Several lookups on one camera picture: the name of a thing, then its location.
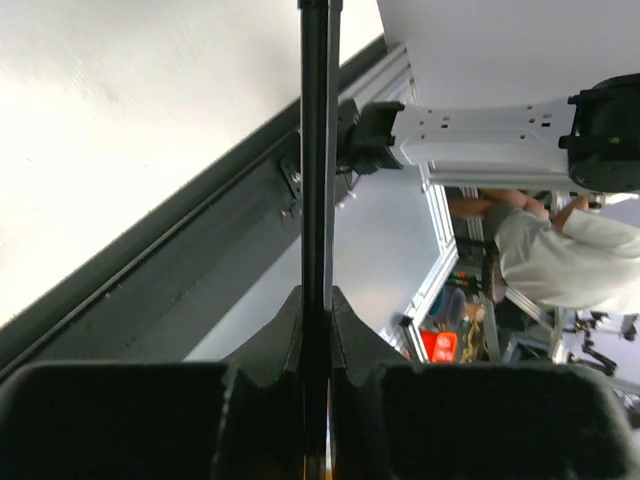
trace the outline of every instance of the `red object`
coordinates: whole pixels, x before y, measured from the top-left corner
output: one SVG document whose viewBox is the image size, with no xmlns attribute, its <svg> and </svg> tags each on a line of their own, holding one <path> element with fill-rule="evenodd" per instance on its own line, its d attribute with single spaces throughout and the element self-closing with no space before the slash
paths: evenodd
<svg viewBox="0 0 640 480">
<path fill-rule="evenodd" d="M 431 363 L 453 363 L 458 351 L 458 335 L 454 332 L 421 330 L 422 343 Z"/>
</svg>

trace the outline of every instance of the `metal stand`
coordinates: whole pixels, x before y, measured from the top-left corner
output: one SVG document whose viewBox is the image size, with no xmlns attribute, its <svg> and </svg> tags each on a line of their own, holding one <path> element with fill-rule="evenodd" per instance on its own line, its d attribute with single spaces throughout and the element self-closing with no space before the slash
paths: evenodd
<svg viewBox="0 0 640 480">
<path fill-rule="evenodd" d="M 301 0 L 305 478 L 325 477 L 341 1 Z"/>
</svg>

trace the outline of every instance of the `person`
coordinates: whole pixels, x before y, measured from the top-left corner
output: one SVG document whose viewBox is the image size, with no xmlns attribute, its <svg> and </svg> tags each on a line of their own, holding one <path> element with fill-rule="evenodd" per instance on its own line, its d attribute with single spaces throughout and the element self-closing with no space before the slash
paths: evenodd
<svg viewBox="0 0 640 480">
<path fill-rule="evenodd" d="M 541 202 L 518 190 L 481 192 L 486 198 L 449 199 L 449 209 L 484 219 L 509 287 L 569 309 L 640 312 L 640 229 L 589 213 L 585 196 L 550 221 Z"/>
</svg>

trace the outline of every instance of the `dark metal frame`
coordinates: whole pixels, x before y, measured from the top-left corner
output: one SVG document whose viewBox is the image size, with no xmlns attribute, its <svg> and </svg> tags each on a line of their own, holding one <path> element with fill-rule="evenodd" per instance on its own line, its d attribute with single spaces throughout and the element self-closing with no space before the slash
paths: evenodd
<svg viewBox="0 0 640 480">
<path fill-rule="evenodd" d="M 386 53 L 379 38 L 345 63 L 340 90 Z M 17 315 L 0 380 L 33 359 L 182 360 L 300 234 L 280 170 L 299 124 L 296 101 Z M 207 281 L 211 302 L 170 315 Z"/>
<path fill-rule="evenodd" d="M 331 369 L 341 0 L 301 0 L 302 349 L 305 478 L 324 478 Z"/>
</svg>

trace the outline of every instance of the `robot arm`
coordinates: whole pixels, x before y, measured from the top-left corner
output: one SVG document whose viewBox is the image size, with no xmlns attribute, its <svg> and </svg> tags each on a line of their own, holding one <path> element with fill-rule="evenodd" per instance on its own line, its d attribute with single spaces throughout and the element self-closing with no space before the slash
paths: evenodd
<svg viewBox="0 0 640 480">
<path fill-rule="evenodd" d="M 364 106 L 339 165 L 360 173 L 420 165 L 430 181 L 604 193 L 640 190 L 640 78 L 516 107 L 439 110 Z"/>
</svg>

